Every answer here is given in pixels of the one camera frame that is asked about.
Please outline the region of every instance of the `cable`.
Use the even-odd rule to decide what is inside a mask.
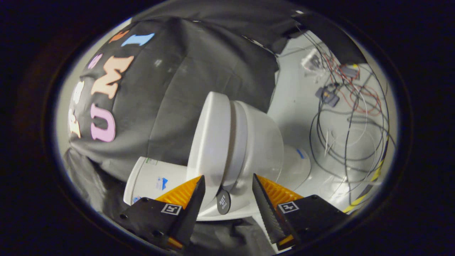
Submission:
[[[385,94],[384,94],[384,91],[383,91],[382,87],[380,86],[382,95],[384,96],[384,103],[386,105],[387,117],[383,113],[382,103],[381,103],[381,99],[379,98],[379,94],[373,88],[370,88],[370,87],[366,86],[366,83],[370,80],[370,78],[372,76],[378,81],[376,75],[373,72],[369,71],[368,69],[366,69],[363,66],[358,65],[359,71],[357,72],[356,77],[359,76],[361,68],[365,69],[366,71],[368,71],[369,72],[369,76],[367,78],[367,81],[362,86],[353,84],[353,79],[348,78],[343,73],[343,71],[341,70],[342,66],[339,66],[339,65],[336,64],[335,59],[334,59],[333,54],[332,54],[331,51],[329,51],[329,54],[328,54],[318,43],[316,43],[316,41],[311,37],[311,35],[307,35],[307,34],[303,34],[303,35],[313,44],[315,49],[321,55],[323,67],[325,65],[326,68],[328,68],[328,70],[330,72],[330,75],[328,76],[328,78],[327,78],[327,80],[326,80],[326,82],[324,84],[324,89],[329,87],[327,85],[327,83],[328,83],[328,81],[330,79],[332,84],[335,86],[335,89],[334,89],[333,93],[335,93],[335,94],[337,94],[337,93],[343,94],[345,101],[347,102],[348,105],[350,105],[347,97],[344,95],[344,93],[341,90],[342,87],[346,87],[347,90],[350,93],[349,99],[353,103],[353,105],[351,106],[352,111],[340,112],[340,111],[325,109],[324,108],[325,103],[320,98],[319,99],[319,104],[318,104],[318,113],[312,119],[311,126],[310,126],[310,132],[309,132],[309,136],[308,136],[309,142],[310,142],[311,154],[312,154],[312,156],[314,158],[315,163],[323,171],[331,174],[334,178],[336,177],[336,178],[342,180],[342,183],[347,183],[348,184],[348,189],[349,190],[348,190],[347,193],[349,193],[349,204],[352,204],[351,192],[353,190],[355,190],[356,188],[358,188],[361,184],[369,184],[369,185],[378,185],[379,184],[377,182],[367,181],[367,178],[371,175],[371,173],[373,171],[380,170],[380,168],[382,166],[381,159],[383,159],[383,156],[384,156],[385,151],[387,149],[387,142],[386,142],[386,140],[384,138],[384,132],[387,135],[387,139],[391,138],[390,134],[388,132],[389,128],[388,127],[387,128],[384,127],[385,122],[387,122],[387,125],[389,123],[389,113],[388,113],[388,108],[387,108],[387,102],[385,100]],[[337,81],[337,76],[338,76],[339,79],[341,79],[342,83],[339,83]],[[367,100],[368,97],[373,98],[374,103],[370,103]],[[359,106],[360,99],[364,102],[364,104],[363,104],[364,105],[364,109]],[[328,138],[329,137],[329,130],[327,129],[327,130],[325,130],[323,132],[322,127],[321,127],[321,123],[320,123],[321,113],[324,113],[324,112],[340,114],[340,115],[346,115],[346,114],[350,115],[350,117],[347,118],[347,121],[349,123],[349,128],[348,128],[348,131],[347,131],[347,134],[346,134],[346,141],[344,143],[344,156],[338,154],[334,150],[334,148],[332,147],[332,145],[336,142],[337,138],[340,137],[340,135],[337,136],[337,137],[334,137],[332,135],[332,137],[335,138],[335,140],[334,140],[333,143],[331,143],[331,145],[329,147],[329,142],[328,142],[328,140],[329,140],[329,138]],[[354,115],[355,112],[359,112],[359,113],[365,114],[365,117],[362,116],[362,121],[360,121],[360,119],[359,119],[360,117]],[[382,126],[377,124],[376,122],[374,122],[374,120],[369,117],[369,116],[373,117],[373,116],[379,116],[379,115],[382,117],[382,124],[383,124]],[[353,123],[354,124],[363,124],[364,123],[365,127],[363,129],[356,128],[356,127],[352,126]],[[314,152],[314,143],[313,143],[313,140],[312,140],[312,132],[313,132],[313,127],[314,127],[315,124],[316,124],[317,138],[318,138],[319,142],[321,143],[322,148],[325,149],[324,150],[324,155],[325,156],[329,155],[330,157],[335,159],[337,162],[340,162],[344,166],[344,177],[342,177],[342,176],[340,176],[340,175],[338,175],[338,174],[336,174],[336,173],[334,173],[332,171],[329,171],[328,169],[326,169],[318,161],[318,158],[316,157],[315,152]],[[368,124],[372,124],[372,125],[377,126],[377,127],[380,128],[381,136],[380,136],[379,143],[377,145],[375,144],[374,138],[371,135],[371,133],[366,131],[366,128],[367,128]],[[348,143],[349,142],[350,132],[352,130],[356,130],[356,129],[357,130],[362,130],[362,134],[353,143]],[[369,156],[366,157],[366,158],[349,159],[347,157],[347,147],[348,146],[353,146],[354,144],[356,144],[364,136],[365,133],[368,133],[368,135],[370,135],[370,138],[372,139],[372,142],[373,142],[374,151],[372,152],[372,154],[369,154]],[[379,150],[379,147],[381,147],[381,151],[380,151],[380,154],[379,154],[380,157],[376,161],[376,154],[377,154],[377,152]],[[363,161],[363,160],[369,159],[371,157],[373,157],[372,167],[370,169],[368,169],[368,170],[363,170],[363,169],[360,169],[360,168],[354,168],[353,166],[350,166],[348,164],[348,161]],[[353,170],[354,171],[359,171],[359,172],[365,172],[365,177],[363,179],[361,179],[361,180],[349,179],[349,172],[353,171]]]

